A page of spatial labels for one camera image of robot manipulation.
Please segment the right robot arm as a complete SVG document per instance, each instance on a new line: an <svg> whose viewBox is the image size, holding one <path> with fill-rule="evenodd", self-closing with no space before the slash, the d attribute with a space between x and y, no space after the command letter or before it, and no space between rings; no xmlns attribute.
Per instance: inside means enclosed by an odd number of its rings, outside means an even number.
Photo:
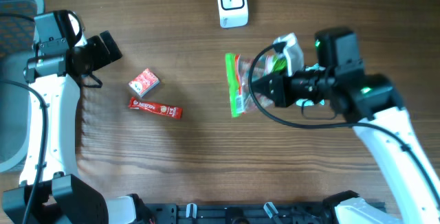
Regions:
<svg viewBox="0 0 440 224"><path fill-rule="evenodd" d="M250 96L263 95L276 107L297 100L329 102L342 125L352 128L381 170L401 213L402 223L439 222L439 178L421 147L410 115L394 84L384 75L368 75L355 32L332 27L315 33L318 71L294 67L293 34L270 49L284 56L287 68L249 78Z"/></svg>

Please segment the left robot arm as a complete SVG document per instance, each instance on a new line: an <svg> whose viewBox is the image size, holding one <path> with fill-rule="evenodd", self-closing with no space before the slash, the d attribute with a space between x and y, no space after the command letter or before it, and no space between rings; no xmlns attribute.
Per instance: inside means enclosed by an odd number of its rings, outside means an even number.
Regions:
<svg viewBox="0 0 440 224"><path fill-rule="evenodd" d="M25 166L17 188L3 194L14 223L154 223L136 194L107 200L78 175L76 109L82 79L121 58L110 33L85 38L75 12L57 10L33 18L35 54L19 87L30 95Z"/></svg>

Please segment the light blue clear packet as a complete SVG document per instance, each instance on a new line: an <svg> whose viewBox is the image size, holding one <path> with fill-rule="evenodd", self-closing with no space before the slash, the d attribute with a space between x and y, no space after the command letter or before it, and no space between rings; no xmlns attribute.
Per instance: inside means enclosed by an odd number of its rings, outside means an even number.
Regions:
<svg viewBox="0 0 440 224"><path fill-rule="evenodd" d="M316 63L313 66L306 66L305 67L305 71L322 71L324 70L324 67L321 67L318 63ZM307 87L307 93L309 93L310 95L313 93L314 88L313 87ZM313 106L315 104L315 102L313 100L310 100L309 97L307 98L300 98L299 100L296 101L296 105L303 108L303 107L310 107Z"/></svg>

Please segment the small red white carton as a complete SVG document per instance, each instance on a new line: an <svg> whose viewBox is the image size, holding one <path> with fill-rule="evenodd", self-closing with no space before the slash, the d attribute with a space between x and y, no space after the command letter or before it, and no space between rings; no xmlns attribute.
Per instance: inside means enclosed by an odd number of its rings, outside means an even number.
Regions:
<svg viewBox="0 0 440 224"><path fill-rule="evenodd" d="M159 83L159 78L150 69L145 69L129 83L129 86L142 98Z"/></svg>

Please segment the red coffee stick sachet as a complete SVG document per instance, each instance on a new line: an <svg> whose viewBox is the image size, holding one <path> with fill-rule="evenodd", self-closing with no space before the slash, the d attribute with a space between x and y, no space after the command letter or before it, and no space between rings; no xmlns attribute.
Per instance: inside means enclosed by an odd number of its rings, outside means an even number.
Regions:
<svg viewBox="0 0 440 224"><path fill-rule="evenodd" d="M166 104L160 104L156 102L143 102L132 97L128 104L130 109L137 109L141 111L147 111L157 115L171 117L179 120L182 117L183 109L180 107L169 106Z"/></svg>

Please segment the green snack bag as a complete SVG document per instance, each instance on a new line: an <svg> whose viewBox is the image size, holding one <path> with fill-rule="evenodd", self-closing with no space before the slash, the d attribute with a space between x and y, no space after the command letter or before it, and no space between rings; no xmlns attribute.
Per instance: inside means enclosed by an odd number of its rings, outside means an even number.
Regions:
<svg viewBox="0 0 440 224"><path fill-rule="evenodd" d="M228 92L232 117L256 111L256 107L248 87L248 74L253 58L240 54L227 53L225 55L225 68L228 79ZM257 61L252 74L253 80L258 80L275 71L287 68L284 58L277 55L261 56Z"/></svg>

